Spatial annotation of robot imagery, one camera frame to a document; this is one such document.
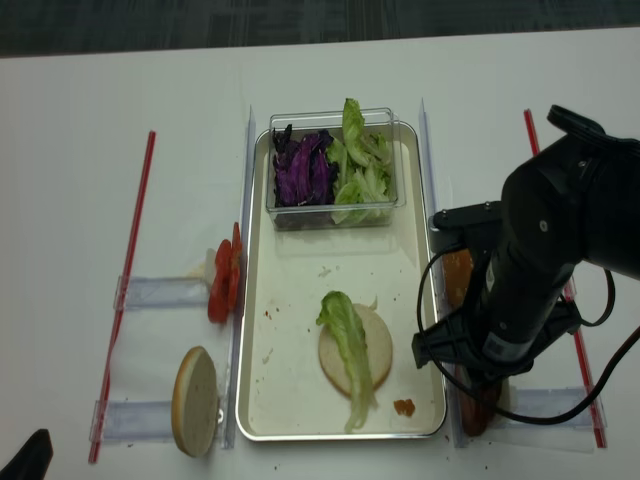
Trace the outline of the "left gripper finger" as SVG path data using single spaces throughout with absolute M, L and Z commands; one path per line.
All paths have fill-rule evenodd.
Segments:
M 1 480 L 42 480 L 51 460 L 53 446 L 48 429 L 34 432 L 1 470 Z

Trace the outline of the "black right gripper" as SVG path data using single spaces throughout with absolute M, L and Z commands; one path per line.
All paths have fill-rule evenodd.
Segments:
M 544 271 L 512 244 L 501 244 L 471 276 L 463 306 L 414 335 L 415 363 L 449 363 L 467 372 L 465 386 L 493 387 L 529 371 L 567 326 L 547 327 L 575 266 Z

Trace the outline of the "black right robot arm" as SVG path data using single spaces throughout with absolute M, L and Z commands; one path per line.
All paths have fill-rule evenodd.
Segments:
M 435 255 L 466 250 L 473 269 L 460 307 L 413 338 L 418 366 L 449 363 L 473 387 L 529 371 L 583 323 L 562 290 L 581 262 L 639 274 L 639 144 L 563 107 L 562 137 L 521 164 L 495 202 L 434 214 Z

